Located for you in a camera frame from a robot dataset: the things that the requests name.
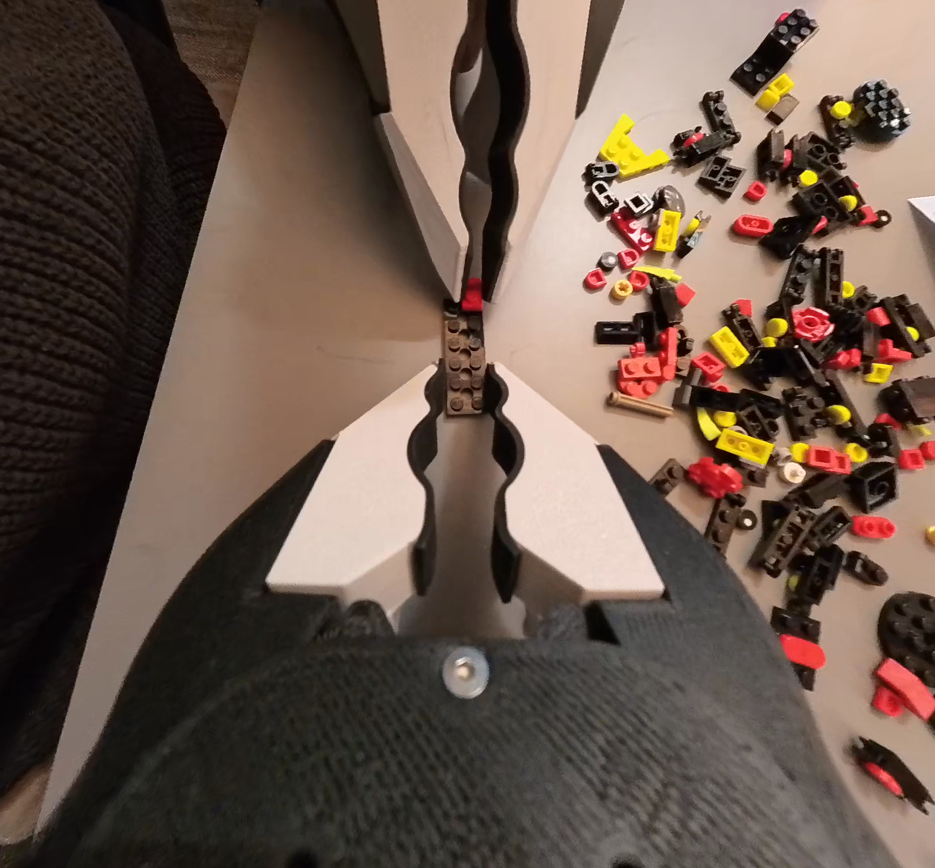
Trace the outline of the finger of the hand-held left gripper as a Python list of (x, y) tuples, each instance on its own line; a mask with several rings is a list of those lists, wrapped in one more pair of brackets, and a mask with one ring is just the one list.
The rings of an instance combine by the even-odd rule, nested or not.
[(477, 0), (481, 95), (467, 108), (467, 149), (489, 192), (472, 233), (484, 300), (497, 301), (586, 109), (625, 0)]
[(460, 298), (469, 232), (466, 156), (452, 106), (468, 0), (333, 0), (368, 86), (373, 123), (445, 290)]

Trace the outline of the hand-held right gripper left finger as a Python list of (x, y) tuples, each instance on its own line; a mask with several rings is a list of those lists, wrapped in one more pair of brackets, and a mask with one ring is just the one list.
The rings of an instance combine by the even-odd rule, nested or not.
[(431, 585), (435, 494), (446, 393), (437, 363), (400, 386), (324, 447), (324, 460), (265, 579), (280, 593), (340, 602), (407, 602)]

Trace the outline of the dark knit cloth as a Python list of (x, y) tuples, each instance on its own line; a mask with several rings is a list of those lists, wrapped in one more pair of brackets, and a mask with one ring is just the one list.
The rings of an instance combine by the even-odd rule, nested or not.
[(225, 127), (95, 0), (1, 0), (1, 786), (53, 757)]

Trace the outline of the tan lego axle pin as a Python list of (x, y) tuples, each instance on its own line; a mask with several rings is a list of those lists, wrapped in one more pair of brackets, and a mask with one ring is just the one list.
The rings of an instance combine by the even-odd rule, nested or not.
[(609, 393), (605, 399), (605, 405), (608, 408), (625, 410), (661, 420), (669, 419), (674, 414), (670, 406), (655, 404), (645, 398), (631, 396), (620, 391)]

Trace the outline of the pile of loose lego pieces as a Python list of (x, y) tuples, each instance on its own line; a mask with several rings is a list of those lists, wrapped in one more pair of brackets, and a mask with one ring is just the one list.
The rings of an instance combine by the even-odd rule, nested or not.
[(614, 247), (581, 290), (645, 303), (594, 325), (593, 343), (620, 357), (609, 384), (688, 417), (701, 444), (651, 484), (658, 498), (688, 483), (712, 500), (707, 554), (758, 533), (747, 566), (783, 584), (767, 622), (804, 690), (826, 661), (815, 610), (843, 577), (889, 585), (854, 543), (891, 541), (900, 480), (933, 468), (933, 377), (893, 375), (930, 357), (931, 320), (906, 294), (849, 282), (835, 246), (847, 229), (892, 221), (842, 157), (859, 139), (852, 96), (821, 99), (822, 133), (783, 129), (798, 104), (787, 70), (818, 28), (784, 10), (731, 73), (770, 121), (750, 153), (736, 155), (742, 133), (717, 89), (698, 104), (706, 126), (675, 135), (668, 165), (620, 182), (597, 154), (583, 173)]

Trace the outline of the round black studded lego plate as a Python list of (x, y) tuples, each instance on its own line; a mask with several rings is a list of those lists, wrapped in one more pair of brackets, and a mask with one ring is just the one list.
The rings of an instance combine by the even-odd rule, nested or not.
[(859, 137), (887, 143), (905, 134), (911, 125), (911, 112), (899, 91), (884, 79), (859, 85), (853, 97), (852, 119)]

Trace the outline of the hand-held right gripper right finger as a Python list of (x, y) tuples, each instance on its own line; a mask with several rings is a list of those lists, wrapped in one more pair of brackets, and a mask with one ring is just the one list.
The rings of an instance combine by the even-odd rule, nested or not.
[(501, 364), (487, 369), (502, 602), (648, 601), (664, 583), (605, 459), (612, 449)]

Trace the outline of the yellow wedge lego plate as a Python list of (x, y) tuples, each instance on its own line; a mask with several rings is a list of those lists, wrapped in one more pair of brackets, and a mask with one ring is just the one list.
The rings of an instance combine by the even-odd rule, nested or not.
[(646, 152), (630, 136), (635, 123), (622, 114), (598, 151), (598, 160), (616, 165), (620, 182), (658, 170), (671, 162), (663, 150)]

